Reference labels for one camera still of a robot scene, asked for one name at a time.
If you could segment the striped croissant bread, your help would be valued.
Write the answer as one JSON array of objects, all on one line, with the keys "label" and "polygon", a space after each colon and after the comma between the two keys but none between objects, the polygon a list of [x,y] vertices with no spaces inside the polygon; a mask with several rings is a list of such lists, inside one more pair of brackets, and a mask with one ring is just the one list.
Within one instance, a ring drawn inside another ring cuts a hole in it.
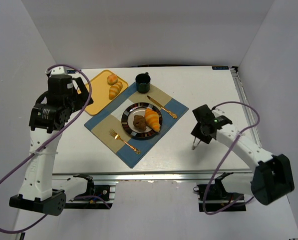
[{"label": "striped croissant bread", "polygon": [[155,132],[160,131],[159,115],[157,112],[150,108],[147,108],[144,114],[146,125],[149,126]]}]

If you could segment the brown chocolate bread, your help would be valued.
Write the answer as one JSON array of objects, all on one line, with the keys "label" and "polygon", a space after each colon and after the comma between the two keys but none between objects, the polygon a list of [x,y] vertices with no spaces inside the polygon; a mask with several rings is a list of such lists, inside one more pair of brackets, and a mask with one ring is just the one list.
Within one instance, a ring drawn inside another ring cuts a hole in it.
[{"label": "brown chocolate bread", "polygon": [[142,115],[135,115],[133,119],[133,125],[135,128],[146,131],[146,120],[145,117]]}]

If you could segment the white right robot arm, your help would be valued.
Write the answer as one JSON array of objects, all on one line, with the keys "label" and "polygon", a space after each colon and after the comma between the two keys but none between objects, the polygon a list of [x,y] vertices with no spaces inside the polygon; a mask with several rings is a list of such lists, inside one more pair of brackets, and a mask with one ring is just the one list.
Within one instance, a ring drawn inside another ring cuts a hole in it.
[{"label": "white right robot arm", "polygon": [[295,189],[291,163],[284,154],[274,155],[254,143],[218,109],[205,104],[194,109],[193,115],[197,124],[191,134],[196,139],[227,146],[252,171],[244,175],[225,172],[212,180],[204,193],[222,198],[231,193],[247,194],[267,206]]}]

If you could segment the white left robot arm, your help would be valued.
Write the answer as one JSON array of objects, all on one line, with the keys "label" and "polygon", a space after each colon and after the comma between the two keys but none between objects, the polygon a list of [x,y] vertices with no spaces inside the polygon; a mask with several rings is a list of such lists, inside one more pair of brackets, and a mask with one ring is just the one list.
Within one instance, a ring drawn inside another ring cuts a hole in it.
[{"label": "white left robot arm", "polygon": [[9,199],[9,206],[17,209],[58,216],[66,202],[94,193],[93,178],[76,174],[57,188],[52,187],[52,171],[61,130],[72,113],[90,105],[89,92],[81,78],[66,74],[51,75],[48,90],[31,110],[30,153],[22,186]]}]

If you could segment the round bread roll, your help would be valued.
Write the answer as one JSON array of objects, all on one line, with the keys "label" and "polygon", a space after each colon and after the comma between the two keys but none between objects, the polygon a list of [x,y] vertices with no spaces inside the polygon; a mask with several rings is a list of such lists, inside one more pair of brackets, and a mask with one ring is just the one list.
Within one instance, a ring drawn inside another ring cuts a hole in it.
[{"label": "round bread roll", "polygon": [[107,77],[107,83],[109,84],[109,85],[114,85],[114,84],[116,84],[118,82],[118,77],[117,77],[117,75],[115,75],[115,74],[111,74],[111,75],[109,75],[108,77]]}]

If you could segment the long bread roll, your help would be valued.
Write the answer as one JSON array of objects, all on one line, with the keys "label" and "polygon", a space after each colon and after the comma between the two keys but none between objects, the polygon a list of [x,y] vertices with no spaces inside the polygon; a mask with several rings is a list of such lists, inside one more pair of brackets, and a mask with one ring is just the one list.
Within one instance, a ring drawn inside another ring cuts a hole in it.
[{"label": "long bread roll", "polygon": [[112,85],[109,89],[109,99],[112,100],[116,96],[118,96],[119,93],[121,92],[122,88],[123,88],[123,84],[120,81],[118,81],[117,83]]}]

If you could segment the blue label left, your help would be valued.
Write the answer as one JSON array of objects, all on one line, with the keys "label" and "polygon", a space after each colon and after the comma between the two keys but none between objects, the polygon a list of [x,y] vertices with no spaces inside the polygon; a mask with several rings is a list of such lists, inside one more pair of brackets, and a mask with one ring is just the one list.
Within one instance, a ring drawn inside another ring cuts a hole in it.
[{"label": "blue label left", "polygon": [[72,69],[66,69],[65,73],[70,75],[70,74],[79,74],[80,72],[77,71],[77,70],[74,70],[74,69],[73,70]]}]

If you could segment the blue label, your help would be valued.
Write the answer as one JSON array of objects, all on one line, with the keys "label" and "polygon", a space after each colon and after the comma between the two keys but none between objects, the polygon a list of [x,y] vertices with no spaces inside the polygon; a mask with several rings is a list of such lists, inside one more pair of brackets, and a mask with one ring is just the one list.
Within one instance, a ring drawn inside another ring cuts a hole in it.
[{"label": "blue label", "polygon": [[70,75],[70,74],[79,74],[80,72],[77,71],[77,70],[74,70],[74,69],[73,70],[72,69],[66,69],[65,73]]},{"label": "blue label", "polygon": [[222,70],[229,70],[230,68],[228,66],[224,66],[224,65],[221,65],[221,66],[212,66],[212,70],[214,71],[222,71]]}]

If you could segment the yellow tray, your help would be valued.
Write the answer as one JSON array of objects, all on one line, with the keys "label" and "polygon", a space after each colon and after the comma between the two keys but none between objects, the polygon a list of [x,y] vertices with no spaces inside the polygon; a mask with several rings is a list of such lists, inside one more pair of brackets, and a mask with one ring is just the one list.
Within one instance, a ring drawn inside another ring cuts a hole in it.
[{"label": "yellow tray", "polygon": [[107,77],[111,74],[113,74],[113,72],[106,69],[90,80],[93,104],[88,105],[85,109],[89,115],[94,116],[98,114],[113,101],[112,99],[109,99],[110,85],[107,82]]}]

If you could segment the gold knife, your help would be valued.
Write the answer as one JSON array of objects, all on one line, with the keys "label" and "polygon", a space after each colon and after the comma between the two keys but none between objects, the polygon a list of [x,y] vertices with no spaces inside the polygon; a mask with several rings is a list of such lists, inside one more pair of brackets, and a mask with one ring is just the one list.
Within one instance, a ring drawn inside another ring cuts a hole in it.
[{"label": "gold knife", "polygon": [[158,107],[160,107],[162,110],[164,110],[167,114],[169,114],[172,118],[177,119],[177,115],[173,112],[171,112],[170,110],[167,110],[164,106],[162,106],[159,102],[157,102],[156,100],[154,100],[152,97],[147,96],[147,98],[154,103],[155,105],[157,105]]}]

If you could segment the blue beige placemat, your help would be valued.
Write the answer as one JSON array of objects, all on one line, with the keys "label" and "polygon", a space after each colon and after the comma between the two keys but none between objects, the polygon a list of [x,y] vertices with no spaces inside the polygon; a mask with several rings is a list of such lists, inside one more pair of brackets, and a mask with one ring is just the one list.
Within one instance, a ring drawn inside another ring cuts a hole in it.
[{"label": "blue beige placemat", "polygon": [[[114,152],[128,167],[134,168],[149,150],[188,111],[188,108],[159,88],[151,85],[149,96],[177,115],[172,118],[147,95],[140,94],[133,83],[100,113],[88,120],[84,126]],[[149,127],[141,132],[133,124],[135,115],[143,115],[150,108],[159,115],[160,131]]]}]

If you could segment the gold fork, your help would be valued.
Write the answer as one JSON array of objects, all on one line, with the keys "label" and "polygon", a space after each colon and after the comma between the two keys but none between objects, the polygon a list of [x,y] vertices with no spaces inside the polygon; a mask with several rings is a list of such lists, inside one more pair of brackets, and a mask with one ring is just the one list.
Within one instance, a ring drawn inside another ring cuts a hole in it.
[{"label": "gold fork", "polygon": [[109,134],[116,140],[122,141],[125,145],[129,146],[136,154],[141,154],[141,151],[139,149],[135,148],[134,146],[130,145],[127,141],[122,139],[121,136],[113,129],[109,131]]}]

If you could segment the blue label right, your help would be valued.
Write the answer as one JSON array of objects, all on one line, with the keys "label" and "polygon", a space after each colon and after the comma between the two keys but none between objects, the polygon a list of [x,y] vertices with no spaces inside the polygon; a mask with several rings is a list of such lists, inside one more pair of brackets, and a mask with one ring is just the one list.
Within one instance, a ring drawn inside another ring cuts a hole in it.
[{"label": "blue label right", "polygon": [[229,70],[230,68],[228,66],[224,66],[224,65],[221,65],[221,66],[212,66],[212,70],[214,71],[222,71],[222,70]]}]

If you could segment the dark green mug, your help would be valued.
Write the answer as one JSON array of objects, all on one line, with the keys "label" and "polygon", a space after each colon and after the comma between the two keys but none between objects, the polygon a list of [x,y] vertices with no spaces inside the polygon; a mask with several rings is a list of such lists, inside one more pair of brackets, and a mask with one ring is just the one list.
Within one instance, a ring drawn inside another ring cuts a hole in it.
[{"label": "dark green mug", "polygon": [[136,90],[139,93],[146,94],[149,92],[151,78],[148,72],[138,74],[135,78],[135,82],[136,82]]}]

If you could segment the black rimmed plate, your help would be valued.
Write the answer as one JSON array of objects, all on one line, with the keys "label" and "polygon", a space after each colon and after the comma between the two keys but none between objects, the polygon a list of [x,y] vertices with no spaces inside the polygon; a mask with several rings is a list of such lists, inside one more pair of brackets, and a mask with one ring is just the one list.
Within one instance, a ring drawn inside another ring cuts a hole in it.
[{"label": "black rimmed plate", "polygon": [[162,127],[162,114],[154,105],[146,102],[138,102],[129,106],[122,114],[121,123],[123,129],[132,137],[136,139],[149,139],[157,135],[158,132],[152,129],[149,125],[146,125],[146,130],[142,130],[134,125],[134,119],[136,116],[145,117],[146,110],[154,111],[158,117],[158,123],[160,129]]}]

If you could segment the aluminium table frame rail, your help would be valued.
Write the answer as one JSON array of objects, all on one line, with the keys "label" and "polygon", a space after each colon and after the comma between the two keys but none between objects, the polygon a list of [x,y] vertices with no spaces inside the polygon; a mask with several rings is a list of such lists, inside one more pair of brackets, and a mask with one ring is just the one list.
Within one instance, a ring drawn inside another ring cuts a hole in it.
[{"label": "aluminium table frame rail", "polygon": [[255,168],[258,166],[258,162],[261,161],[262,158],[267,160],[268,154],[261,145],[257,127],[255,126],[255,123],[257,122],[257,115],[251,109],[251,106],[247,100],[238,71],[235,67],[231,67],[229,70],[231,72],[238,93],[239,102],[241,103],[244,116],[246,117],[247,121],[246,129],[243,127],[237,127],[237,137],[239,139],[233,147],[233,152],[236,153],[240,159],[242,159],[242,161],[252,172],[254,172]]}]

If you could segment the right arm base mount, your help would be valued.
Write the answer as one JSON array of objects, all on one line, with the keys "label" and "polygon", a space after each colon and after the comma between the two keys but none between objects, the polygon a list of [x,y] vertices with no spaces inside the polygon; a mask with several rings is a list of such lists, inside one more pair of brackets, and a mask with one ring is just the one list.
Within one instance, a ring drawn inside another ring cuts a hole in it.
[{"label": "right arm base mount", "polygon": [[[236,192],[227,192],[221,185],[221,180],[224,177],[232,175],[232,172],[225,172],[220,176],[215,178],[213,184],[211,184],[206,197],[206,211],[215,212],[230,203],[234,202],[239,196]],[[204,212],[203,210],[203,196],[206,190],[207,184],[198,184],[193,187],[193,192],[198,195],[199,200],[199,212]],[[225,212],[244,212],[246,211],[245,197],[241,197],[234,205],[224,210]]]}]

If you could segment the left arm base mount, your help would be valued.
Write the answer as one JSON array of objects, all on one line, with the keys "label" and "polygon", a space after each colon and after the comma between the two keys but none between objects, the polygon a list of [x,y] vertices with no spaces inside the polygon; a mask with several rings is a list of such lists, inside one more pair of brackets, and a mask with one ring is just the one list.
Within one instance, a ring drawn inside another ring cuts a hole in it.
[{"label": "left arm base mount", "polygon": [[108,184],[94,184],[93,177],[76,174],[74,178],[87,180],[87,190],[65,204],[65,209],[76,210],[109,210],[113,205],[115,186]]}]

